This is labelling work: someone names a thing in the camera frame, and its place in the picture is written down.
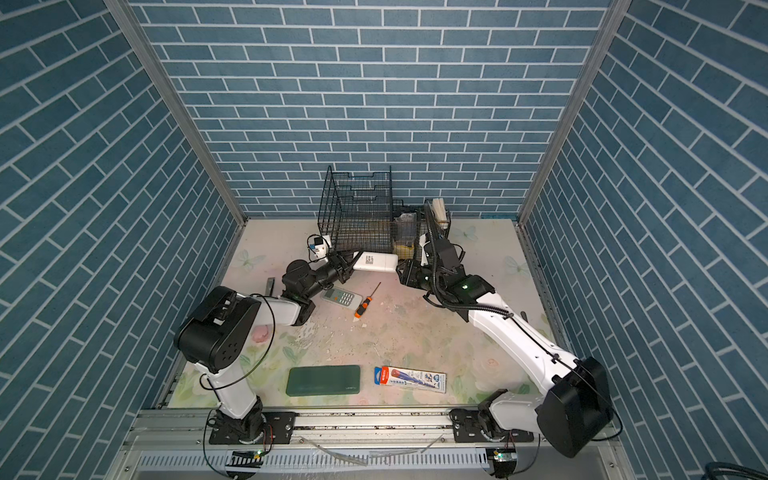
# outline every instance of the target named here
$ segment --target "screwdriver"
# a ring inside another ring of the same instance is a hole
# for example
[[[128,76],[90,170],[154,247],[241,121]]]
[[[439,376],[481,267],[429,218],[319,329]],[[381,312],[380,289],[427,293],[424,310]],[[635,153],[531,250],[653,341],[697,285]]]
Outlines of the screwdriver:
[[[379,289],[379,285],[376,285],[376,288],[373,289],[373,293],[376,293],[376,291]],[[373,293],[368,295],[368,297],[360,303],[360,306],[357,307],[357,310],[355,311],[355,318],[360,318],[368,308],[368,305],[371,303],[371,300],[373,299]]]

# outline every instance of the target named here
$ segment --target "orange screwdriver handle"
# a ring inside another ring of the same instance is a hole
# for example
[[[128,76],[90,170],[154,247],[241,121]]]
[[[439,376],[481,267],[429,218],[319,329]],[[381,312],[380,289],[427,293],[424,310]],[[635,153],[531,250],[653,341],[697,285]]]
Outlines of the orange screwdriver handle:
[[[373,300],[370,296],[366,298],[365,300],[360,303],[360,306],[357,307],[357,310],[355,311],[355,318],[360,318],[368,308],[368,304],[371,303],[371,300]]]

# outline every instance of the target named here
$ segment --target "black cable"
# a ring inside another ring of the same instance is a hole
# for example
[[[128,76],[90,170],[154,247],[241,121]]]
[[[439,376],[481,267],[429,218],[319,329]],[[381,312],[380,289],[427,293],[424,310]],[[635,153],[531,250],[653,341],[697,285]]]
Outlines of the black cable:
[[[307,258],[307,263],[319,262],[322,259],[326,258],[326,257],[316,258],[315,260],[311,260],[310,259],[310,251],[312,251],[312,247],[310,247],[310,238],[312,238],[312,237],[320,237],[320,238],[322,238],[323,239],[323,243],[328,246],[328,250],[326,251],[326,257],[328,256],[328,253],[330,253],[330,251],[331,251],[331,244],[328,243],[328,240],[326,240],[326,238],[324,236],[318,235],[317,233],[313,233],[312,235],[309,235],[306,238],[306,250],[307,250],[306,258]]]
[[[216,469],[214,468],[214,466],[213,466],[213,465],[211,465],[211,464],[210,464],[210,462],[208,461],[208,455],[207,455],[207,454],[206,454],[206,452],[205,452],[205,442],[206,442],[206,440],[207,440],[207,437],[208,437],[208,435],[207,435],[207,432],[208,432],[208,422],[210,421],[210,414],[211,414],[211,413],[212,413],[214,410],[215,410],[215,409],[210,409],[210,410],[208,410],[208,416],[205,418],[205,425],[203,425],[203,460],[205,460],[205,463],[208,465],[208,468],[210,468],[211,470],[213,470],[213,471],[214,471],[214,472],[216,472],[217,474],[221,475],[222,477],[224,477],[224,478],[228,478],[229,480],[233,480],[233,478],[234,478],[234,480],[237,480],[237,479],[238,479],[238,475],[235,475],[234,477],[230,477],[228,474],[226,474],[226,473],[221,473],[221,472],[219,472],[218,470],[216,470]]]
[[[766,473],[742,465],[728,462],[709,462],[704,466],[701,480],[717,480],[720,476],[751,478],[752,480],[768,480]]]
[[[198,381],[198,383],[200,383],[200,387],[202,387],[203,390],[208,390],[209,392],[215,392],[216,390],[225,389],[225,388],[227,388],[229,386],[234,385],[235,383],[240,382],[241,380],[244,380],[251,373],[253,373],[259,367],[259,365],[261,365],[261,363],[266,358],[266,355],[270,352],[270,349],[272,348],[272,342],[275,341],[275,330],[277,328],[277,321],[275,320],[275,312],[274,312],[274,310],[272,310],[272,306],[270,305],[270,303],[268,301],[266,301],[266,298],[267,298],[266,296],[262,295],[261,293],[251,293],[251,296],[260,296],[261,298],[263,298],[264,299],[264,303],[266,303],[266,306],[268,306],[270,308],[270,313],[272,313],[272,338],[270,338],[270,344],[266,346],[266,351],[261,356],[259,361],[256,362],[256,365],[254,365],[252,369],[248,370],[248,373],[246,373],[245,375],[241,376],[239,379],[235,380],[234,382],[227,383],[225,386],[214,387],[213,384],[211,384],[210,387],[206,387],[205,385],[203,385],[203,377],[205,377],[205,374],[200,375],[200,378],[197,381]]]
[[[464,251],[464,247],[462,247],[458,243],[451,243],[451,245],[453,245],[454,247],[458,247],[458,248],[462,249],[462,252],[458,255],[458,262],[461,263],[462,260],[464,260],[464,255],[466,254],[466,252]]]
[[[509,319],[511,319],[512,322],[520,330],[522,330],[522,332],[529,339],[531,339],[531,341],[533,343],[535,343],[536,346],[538,346],[538,348],[540,348],[544,353],[546,353],[547,355],[552,357],[552,359],[554,361],[560,363],[565,368],[567,368],[568,370],[573,372],[578,378],[580,378],[584,382],[584,384],[586,384],[595,393],[595,395],[600,397],[603,400],[603,402],[605,402],[605,404],[608,405],[608,408],[610,408],[613,411],[613,413],[616,415],[616,420],[618,420],[618,422],[619,422],[618,432],[614,433],[613,435],[609,435],[607,437],[603,437],[602,439],[592,439],[592,441],[594,441],[594,442],[604,442],[606,440],[615,439],[616,437],[621,435],[621,433],[624,431],[624,423],[621,421],[621,417],[619,416],[619,412],[614,408],[613,402],[609,402],[608,400],[606,400],[605,397],[603,397],[602,394],[600,394],[598,392],[598,390],[592,386],[592,384],[590,384],[583,376],[581,376],[581,374],[579,374],[578,372],[576,372],[576,370],[572,369],[571,366],[569,366],[568,364],[566,364],[565,362],[560,360],[560,357],[558,355],[556,355],[556,354],[550,352],[549,350],[547,350],[546,348],[544,348],[544,346],[542,344],[540,344],[523,327],[523,325],[520,325],[520,323],[516,320],[515,316],[512,313],[510,313],[507,310],[504,310],[502,308],[499,308],[497,306],[493,306],[493,305],[483,305],[481,303],[477,303],[475,305],[468,305],[468,304],[464,304],[464,303],[453,303],[453,302],[446,302],[445,299],[441,298],[443,292],[441,290],[440,284],[439,284],[438,279],[437,279],[437,259],[439,258],[439,256],[438,256],[438,253],[437,253],[437,246],[435,245],[435,232],[432,231],[432,221],[434,221],[434,218],[432,217],[431,207],[427,204],[427,202],[424,202],[424,203],[425,203],[425,206],[424,206],[425,215],[428,217],[426,219],[427,235],[428,235],[429,245],[432,248],[432,259],[433,259],[433,261],[432,261],[432,265],[430,266],[431,267],[431,271],[432,271],[431,272],[432,273],[432,289],[434,290],[433,293],[435,294],[435,297],[437,298],[437,300],[444,307],[446,307],[448,309],[451,309],[451,310],[464,310],[464,311],[480,310],[480,311],[485,311],[485,312],[496,313],[497,315],[501,315],[502,318],[509,318]]]
[[[538,451],[539,451],[540,448],[541,448],[541,435],[538,436],[538,445],[536,445],[536,453],[533,454],[533,460],[531,460],[531,463],[529,463],[528,466],[523,468],[521,471],[509,474],[507,476],[507,478],[509,478],[509,477],[511,477],[513,475],[520,475],[522,472],[527,472],[528,470],[530,470],[531,467],[533,466],[533,464],[536,463],[536,459],[538,458]]]

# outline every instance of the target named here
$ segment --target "black wire rack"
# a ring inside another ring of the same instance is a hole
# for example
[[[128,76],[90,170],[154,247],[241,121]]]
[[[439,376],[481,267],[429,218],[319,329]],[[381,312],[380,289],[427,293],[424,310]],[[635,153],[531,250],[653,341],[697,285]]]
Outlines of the black wire rack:
[[[392,172],[351,174],[328,167],[317,227],[337,251],[392,252]]]
[[[451,229],[438,222],[445,237]],[[405,206],[392,199],[391,171],[351,174],[326,171],[317,217],[318,230],[338,251],[396,253],[400,260],[421,261],[419,238],[426,234],[423,205]]]

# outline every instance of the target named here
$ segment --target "metal bracket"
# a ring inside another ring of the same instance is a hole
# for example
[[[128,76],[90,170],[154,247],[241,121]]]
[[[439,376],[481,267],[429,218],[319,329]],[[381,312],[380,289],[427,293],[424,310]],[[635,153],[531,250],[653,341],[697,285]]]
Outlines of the metal bracket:
[[[449,414],[453,423],[453,441],[456,443],[503,442],[505,439],[490,439],[480,426],[477,410],[453,409]],[[515,442],[533,442],[533,433],[512,429]]]
[[[265,431],[272,434],[273,445],[288,445],[293,436],[294,412],[263,412]],[[232,437],[227,429],[211,429],[208,443],[211,445],[243,445]]]

